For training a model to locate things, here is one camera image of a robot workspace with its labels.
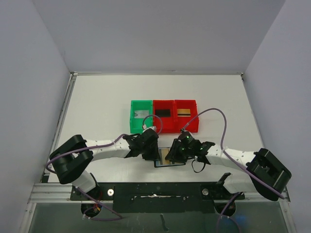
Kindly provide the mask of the green plastic bin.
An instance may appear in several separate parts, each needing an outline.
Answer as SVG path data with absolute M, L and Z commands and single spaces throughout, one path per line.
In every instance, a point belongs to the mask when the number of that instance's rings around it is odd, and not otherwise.
M 152 100 L 132 100 L 130 109 L 130 133 L 142 133 L 143 119 L 153 114 Z

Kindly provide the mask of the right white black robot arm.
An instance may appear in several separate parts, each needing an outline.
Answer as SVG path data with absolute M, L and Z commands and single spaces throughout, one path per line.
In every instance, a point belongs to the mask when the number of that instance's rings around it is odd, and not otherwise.
M 241 178 L 226 180 L 224 187 L 230 193 L 256 191 L 264 198 L 277 201 L 284 199 L 282 192 L 292 177 L 291 172 L 268 149 L 241 151 L 226 149 L 213 142 L 200 142 L 188 131 L 182 132 L 168 152 L 166 160 L 186 163 L 189 159 L 208 165 L 220 165 L 245 172 L 251 183 Z

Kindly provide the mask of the red plastic bin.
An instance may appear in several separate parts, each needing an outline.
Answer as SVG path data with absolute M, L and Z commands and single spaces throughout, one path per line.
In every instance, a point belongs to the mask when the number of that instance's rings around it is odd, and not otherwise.
M 197 103 L 196 100 L 175 100 L 174 103 L 177 112 L 176 131 L 179 133 L 198 114 Z M 198 130 L 199 118 L 197 117 L 186 127 L 186 131 L 197 133 Z
M 153 114 L 162 120 L 161 133 L 177 131 L 177 107 L 174 100 L 153 100 Z

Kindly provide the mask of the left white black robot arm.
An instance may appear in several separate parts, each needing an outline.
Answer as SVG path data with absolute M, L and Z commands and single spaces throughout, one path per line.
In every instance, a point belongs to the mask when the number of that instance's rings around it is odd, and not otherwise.
M 158 133 L 150 127 L 139 134 L 121 134 L 115 140 L 86 140 L 80 134 L 72 136 L 49 156 L 60 184 L 72 184 L 84 191 L 97 189 L 92 174 L 86 171 L 94 161 L 110 158 L 131 158 L 139 155 L 146 161 L 158 161 Z

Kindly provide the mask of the black leather card holder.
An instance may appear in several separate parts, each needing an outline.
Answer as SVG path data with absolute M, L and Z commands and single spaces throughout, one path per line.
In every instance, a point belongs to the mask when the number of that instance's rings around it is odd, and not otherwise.
M 171 167 L 171 166 L 184 166 L 185 163 L 178 163 L 178 162 L 171 162 L 166 160 L 166 156 L 169 153 L 171 148 L 169 147 L 162 147 L 158 149 L 158 153 L 160 155 L 160 160 L 154 161 L 154 168 L 160 167 Z

